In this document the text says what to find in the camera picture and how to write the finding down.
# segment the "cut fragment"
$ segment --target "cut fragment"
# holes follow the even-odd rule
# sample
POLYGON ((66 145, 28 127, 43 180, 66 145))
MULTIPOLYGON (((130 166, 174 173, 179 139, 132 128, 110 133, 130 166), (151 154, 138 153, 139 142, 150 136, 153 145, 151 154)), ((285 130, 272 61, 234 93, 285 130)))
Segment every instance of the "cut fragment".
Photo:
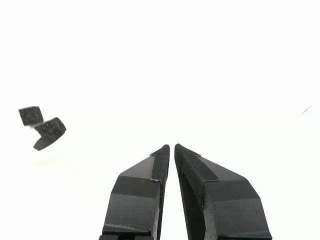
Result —
POLYGON ((24 126, 33 126, 44 122, 38 106, 30 106, 19 109, 20 117, 24 126))

